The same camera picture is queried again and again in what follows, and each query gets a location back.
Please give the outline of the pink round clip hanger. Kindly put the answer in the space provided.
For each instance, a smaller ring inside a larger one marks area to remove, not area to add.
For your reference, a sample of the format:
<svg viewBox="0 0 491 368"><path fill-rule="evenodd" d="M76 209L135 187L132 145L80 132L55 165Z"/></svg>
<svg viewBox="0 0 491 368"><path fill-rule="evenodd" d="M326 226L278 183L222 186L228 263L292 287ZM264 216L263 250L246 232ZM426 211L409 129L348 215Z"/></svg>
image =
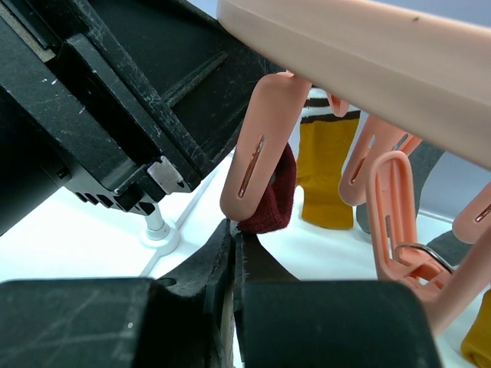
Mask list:
<svg viewBox="0 0 491 368"><path fill-rule="evenodd" d="M490 281L490 193L455 222L472 243L448 271L417 243L407 158L427 140L490 166L490 30L374 1L221 1L219 23L283 67L255 86L220 206L232 220L256 211L311 86L366 111L340 185L373 219L377 276L422 300L443 332Z"/></svg>

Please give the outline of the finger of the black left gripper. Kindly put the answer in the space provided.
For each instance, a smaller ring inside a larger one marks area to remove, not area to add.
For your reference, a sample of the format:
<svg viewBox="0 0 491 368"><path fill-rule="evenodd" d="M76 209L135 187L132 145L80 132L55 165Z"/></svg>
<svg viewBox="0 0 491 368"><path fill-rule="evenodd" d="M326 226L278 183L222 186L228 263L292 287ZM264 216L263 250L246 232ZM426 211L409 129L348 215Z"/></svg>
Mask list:
<svg viewBox="0 0 491 368"><path fill-rule="evenodd" d="M82 1L87 102L136 164L119 192L190 192L235 146L278 66L185 1Z"/></svg>

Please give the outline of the maroon white striped sock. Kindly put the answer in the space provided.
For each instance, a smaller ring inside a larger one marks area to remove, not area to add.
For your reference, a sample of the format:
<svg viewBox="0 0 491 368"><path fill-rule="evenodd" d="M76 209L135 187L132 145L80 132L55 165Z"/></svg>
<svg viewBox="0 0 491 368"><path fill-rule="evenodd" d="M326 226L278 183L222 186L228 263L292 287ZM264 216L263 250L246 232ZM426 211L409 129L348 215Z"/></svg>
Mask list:
<svg viewBox="0 0 491 368"><path fill-rule="evenodd" d="M296 175L295 157L287 144L255 213L241 221L238 229L248 234L265 234L285 228L292 215Z"/></svg>

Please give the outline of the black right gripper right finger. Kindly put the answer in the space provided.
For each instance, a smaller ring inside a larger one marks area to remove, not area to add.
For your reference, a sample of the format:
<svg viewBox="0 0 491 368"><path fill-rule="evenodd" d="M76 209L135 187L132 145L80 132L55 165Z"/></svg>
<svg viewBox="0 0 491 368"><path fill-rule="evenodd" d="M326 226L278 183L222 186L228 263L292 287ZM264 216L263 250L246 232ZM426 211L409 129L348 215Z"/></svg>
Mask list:
<svg viewBox="0 0 491 368"><path fill-rule="evenodd" d="M300 281L237 234L235 316L247 367L439 367L422 304L390 281Z"/></svg>

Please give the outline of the mustard brown striped sock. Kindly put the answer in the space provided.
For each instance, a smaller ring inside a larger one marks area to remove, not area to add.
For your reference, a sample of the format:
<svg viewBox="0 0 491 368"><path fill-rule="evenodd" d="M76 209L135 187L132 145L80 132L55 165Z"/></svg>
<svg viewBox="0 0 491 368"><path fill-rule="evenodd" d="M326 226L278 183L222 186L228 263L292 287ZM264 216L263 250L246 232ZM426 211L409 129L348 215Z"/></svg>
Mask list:
<svg viewBox="0 0 491 368"><path fill-rule="evenodd" d="M461 353L465 359L478 367L490 368L490 290L482 299L479 313L469 332L461 343Z"/></svg>

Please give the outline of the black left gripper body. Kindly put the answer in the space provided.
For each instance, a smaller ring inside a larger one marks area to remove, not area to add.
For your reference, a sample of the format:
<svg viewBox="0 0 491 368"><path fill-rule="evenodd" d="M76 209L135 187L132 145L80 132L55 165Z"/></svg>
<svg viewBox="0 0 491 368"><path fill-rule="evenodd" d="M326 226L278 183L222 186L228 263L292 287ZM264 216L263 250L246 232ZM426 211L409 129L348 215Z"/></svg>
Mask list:
<svg viewBox="0 0 491 368"><path fill-rule="evenodd" d="M130 212L184 188L149 110L82 33L44 57L15 4L1 3L1 230L67 186Z"/></svg>

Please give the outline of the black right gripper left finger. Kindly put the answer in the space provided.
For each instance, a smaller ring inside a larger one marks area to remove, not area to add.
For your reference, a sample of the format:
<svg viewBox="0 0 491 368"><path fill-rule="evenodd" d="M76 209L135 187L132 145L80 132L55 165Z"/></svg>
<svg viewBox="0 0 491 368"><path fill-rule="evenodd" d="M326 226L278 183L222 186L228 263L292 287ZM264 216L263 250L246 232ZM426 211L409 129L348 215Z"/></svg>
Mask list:
<svg viewBox="0 0 491 368"><path fill-rule="evenodd" d="M1 285L3 367L231 367L229 221L161 278Z"/></svg>

